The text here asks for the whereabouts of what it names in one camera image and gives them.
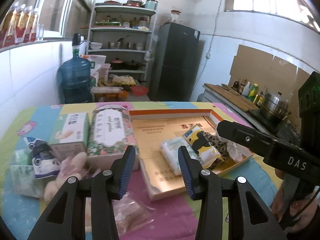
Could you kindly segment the person right hand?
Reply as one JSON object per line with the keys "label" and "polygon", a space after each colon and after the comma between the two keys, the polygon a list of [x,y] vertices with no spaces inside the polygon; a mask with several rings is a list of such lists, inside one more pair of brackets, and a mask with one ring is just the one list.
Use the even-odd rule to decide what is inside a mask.
{"label": "person right hand", "polygon": [[319,202],[315,188],[279,169],[275,170],[283,180],[271,207],[272,214],[287,234],[306,229],[319,219]]}

